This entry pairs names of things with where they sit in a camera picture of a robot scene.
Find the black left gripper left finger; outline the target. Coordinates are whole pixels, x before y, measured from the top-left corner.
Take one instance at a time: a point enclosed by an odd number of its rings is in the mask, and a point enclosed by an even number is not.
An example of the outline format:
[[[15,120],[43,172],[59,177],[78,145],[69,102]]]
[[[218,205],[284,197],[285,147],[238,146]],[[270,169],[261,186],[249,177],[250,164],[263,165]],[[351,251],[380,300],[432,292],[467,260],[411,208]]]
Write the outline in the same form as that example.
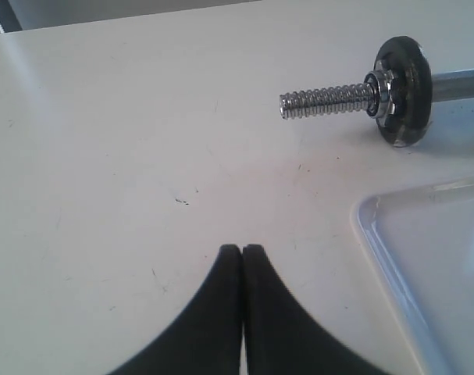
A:
[[[114,374],[239,374],[243,330],[242,254],[222,245],[180,315]]]

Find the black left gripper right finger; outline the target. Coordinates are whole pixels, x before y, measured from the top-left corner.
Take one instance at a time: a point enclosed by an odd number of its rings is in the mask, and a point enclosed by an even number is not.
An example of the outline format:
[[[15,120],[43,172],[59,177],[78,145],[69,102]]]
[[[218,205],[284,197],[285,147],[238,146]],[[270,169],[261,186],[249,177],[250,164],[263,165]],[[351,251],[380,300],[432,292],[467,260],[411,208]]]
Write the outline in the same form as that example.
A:
[[[376,374],[319,325],[287,289],[261,245],[243,249],[249,374]]]

